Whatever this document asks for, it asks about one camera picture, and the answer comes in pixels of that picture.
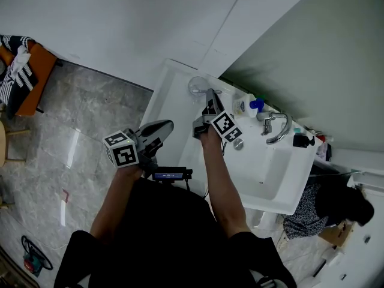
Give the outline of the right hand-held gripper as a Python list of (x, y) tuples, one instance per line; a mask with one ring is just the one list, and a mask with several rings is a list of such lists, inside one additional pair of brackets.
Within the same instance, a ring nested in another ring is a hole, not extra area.
[(231, 114), (224, 110), (216, 90), (212, 88), (209, 88), (206, 92), (206, 107), (193, 122), (193, 137), (200, 139), (201, 134), (207, 133), (210, 126), (214, 128), (221, 139), (228, 143), (232, 143), (242, 136), (239, 125)]

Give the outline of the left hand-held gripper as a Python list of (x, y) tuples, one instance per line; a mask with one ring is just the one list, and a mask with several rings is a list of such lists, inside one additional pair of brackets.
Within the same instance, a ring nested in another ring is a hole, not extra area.
[(149, 122), (136, 131), (116, 131), (103, 138), (107, 157), (117, 169), (139, 166), (147, 178), (158, 168), (156, 153), (173, 129), (173, 121), (164, 119)]

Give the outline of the clear glass cup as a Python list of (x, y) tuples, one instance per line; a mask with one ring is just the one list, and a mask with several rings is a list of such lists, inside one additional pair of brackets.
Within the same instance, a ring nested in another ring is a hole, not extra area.
[(190, 79), (188, 90), (194, 97), (204, 96), (210, 88), (208, 81), (204, 77), (196, 76)]

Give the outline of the person's right forearm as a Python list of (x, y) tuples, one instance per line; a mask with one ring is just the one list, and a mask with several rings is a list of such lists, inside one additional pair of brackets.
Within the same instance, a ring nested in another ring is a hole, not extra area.
[(239, 193), (224, 161), (221, 137), (213, 126), (209, 126), (208, 131), (201, 134), (200, 141), (208, 180), (209, 200), (216, 221), (229, 238), (242, 232), (250, 233)]

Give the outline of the person's left forearm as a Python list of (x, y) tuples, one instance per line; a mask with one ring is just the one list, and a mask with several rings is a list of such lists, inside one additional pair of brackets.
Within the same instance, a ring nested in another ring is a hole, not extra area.
[(141, 175), (142, 170), (137, 165), (123, 167), (116, 171), (90, 229), (90, 234), (103, 244), (113, 241), (124, 217), (133, 186)]

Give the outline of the white lotion bottle blue pump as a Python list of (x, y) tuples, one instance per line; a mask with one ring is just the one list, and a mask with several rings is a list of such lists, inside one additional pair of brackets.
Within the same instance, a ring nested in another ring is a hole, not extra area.
[(264, 100), (253, 94), (245, 94), (233, 101), (232, 111), (236, 118), (255, 118), (263, 110)]

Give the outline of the black display device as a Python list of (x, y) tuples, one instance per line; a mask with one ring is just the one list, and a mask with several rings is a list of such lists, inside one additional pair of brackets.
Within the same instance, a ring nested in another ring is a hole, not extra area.
[(155, 181), (184, 181), (192, 177), (193, 170), (186, 167), (159, 166), (152, 173)]

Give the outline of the chrome faucet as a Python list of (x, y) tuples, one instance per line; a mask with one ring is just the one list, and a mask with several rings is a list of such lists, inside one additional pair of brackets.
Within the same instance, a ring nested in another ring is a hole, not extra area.
[(273, 145), (283, 140), (292, 127), (292, 117), (285, 113), (269, 110), (258, 112), (256, 118), (262, 123), (262, 136), (274, 134), (273, 137), (266, 140), (267, 145)]

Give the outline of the white sink vanity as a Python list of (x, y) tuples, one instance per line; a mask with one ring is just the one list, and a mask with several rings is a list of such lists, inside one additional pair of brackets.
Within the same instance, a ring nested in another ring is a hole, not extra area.
[[(169, 119), (174, 129), (157, 152), (161, 166), (185, 166), (193, 170), (191, 189), (206, 192), (207, 177), (201, 143), (192, 136), (193, 122), (201, 116), (206, 100), (191, 95), (189, 81), (198, 71), (178, 62), (164, 63), (143, 123)], [(243, 146), (228, 143), (224, 160), (230, 177), (247, 208), (292, 214), (302, 196), (320, 140), (300, 148), (293, 145), (290, 130), (281, 141), (269, 145), (263, 124), (254, 118), (238, 118)]]

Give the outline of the black soap dispenser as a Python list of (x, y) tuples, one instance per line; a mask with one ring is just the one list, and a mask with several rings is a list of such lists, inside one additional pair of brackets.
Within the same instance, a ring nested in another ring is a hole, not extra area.
[(315, 137), (312, 137), (309, 139), (308, 136), (296, 133), (293, 137), (293, 147), (297, 148), (307, 148), (308, 146), (314, 146), (315, 145)]

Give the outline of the orange sofa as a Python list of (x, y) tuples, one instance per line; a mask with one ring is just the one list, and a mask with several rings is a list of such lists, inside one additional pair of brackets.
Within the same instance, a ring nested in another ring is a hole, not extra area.
[[(46, 50), (41, 44), (35, 42), (33, 39), (32, 41), (28, 41), (28, 49), (31, 53), (29, 64), (33, 73), (38, 79), (38, 83), (22, 103), (15, 116), (32, 116), (36, 111), (40, 111), (38, 105), (40, 104), (43, 91), (46, 87), (54, 66), (58, 64), (57, 57)], [(4, 73), (12, 62), (13, 58), (14, 55), (2, 47), (0, 42), (0, 84), (2, 83)]]

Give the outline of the white cloth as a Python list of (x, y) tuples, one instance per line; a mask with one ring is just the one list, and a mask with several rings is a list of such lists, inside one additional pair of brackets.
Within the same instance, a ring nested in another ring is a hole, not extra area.
[(31, 54), (28, 52), (28, 48), (24, 45), (19, 46), (17, 49), (17, 55), (13, 59), (11, 70), (13, 72), (20, 71), (29, 61)]

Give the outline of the round wooden table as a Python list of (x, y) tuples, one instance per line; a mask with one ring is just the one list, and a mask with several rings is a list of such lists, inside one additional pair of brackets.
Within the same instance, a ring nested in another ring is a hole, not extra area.
[(25, 159), (10, 159), (8, 158), (8, 143), (11, 136), (28, 134), (30, 129), (8, 131), (5, 125), (0, 120), (0, 167), (3, 167), (6, 163), (25, 163)]

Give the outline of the cardboard box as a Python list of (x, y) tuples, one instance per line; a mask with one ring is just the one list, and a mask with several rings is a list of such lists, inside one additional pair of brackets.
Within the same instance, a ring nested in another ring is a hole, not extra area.
[(355, 228), (355, 222), (341, 222), (337, 226), (326, 227), (319, 233), (319, 237), (336, 247), (343, 247), (349, 235)]

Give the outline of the red teal floor device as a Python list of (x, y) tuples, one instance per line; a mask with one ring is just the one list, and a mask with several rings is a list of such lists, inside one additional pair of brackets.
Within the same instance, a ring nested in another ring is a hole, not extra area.
[(40, 256), (34, 253), (26, 253), (23, 257), (24, 267), (34, 276), (38, 277), (44, 263)]

